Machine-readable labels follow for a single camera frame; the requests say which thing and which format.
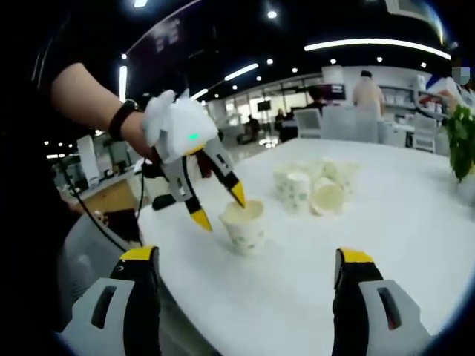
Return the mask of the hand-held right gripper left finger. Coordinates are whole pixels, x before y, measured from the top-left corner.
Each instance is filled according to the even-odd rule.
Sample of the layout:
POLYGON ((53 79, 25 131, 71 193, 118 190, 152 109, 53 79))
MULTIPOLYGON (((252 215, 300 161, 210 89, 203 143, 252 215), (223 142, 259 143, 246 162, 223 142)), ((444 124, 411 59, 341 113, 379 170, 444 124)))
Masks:
POLYGON ((61 340, 74 355, 160 355, 159 249, 125 252, 73 305, 61 340))

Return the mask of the person's left hand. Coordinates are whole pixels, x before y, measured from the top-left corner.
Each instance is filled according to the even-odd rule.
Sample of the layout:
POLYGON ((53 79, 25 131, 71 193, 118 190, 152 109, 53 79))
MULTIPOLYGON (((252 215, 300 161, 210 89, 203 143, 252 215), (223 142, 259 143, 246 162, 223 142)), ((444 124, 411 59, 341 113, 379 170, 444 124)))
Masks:
POLYGON ((148 146, 145 134, 142 129, 143 113, 139 111, 132 112, 123 122, 121 127, 122 138, 137 152, 141 157, 150 160, 153 163, 159 163, 160 157, 154 148, 148 146))

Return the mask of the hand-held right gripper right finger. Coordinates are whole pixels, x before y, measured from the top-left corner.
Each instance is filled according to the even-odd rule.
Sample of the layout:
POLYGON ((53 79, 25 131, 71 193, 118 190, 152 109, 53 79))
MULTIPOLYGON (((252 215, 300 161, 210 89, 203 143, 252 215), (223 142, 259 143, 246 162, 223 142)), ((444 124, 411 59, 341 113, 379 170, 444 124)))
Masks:
POLYGON ((363 251, 336 250, 334 291, 333 355, 420 355, 431 342, 419 305, 363 251))

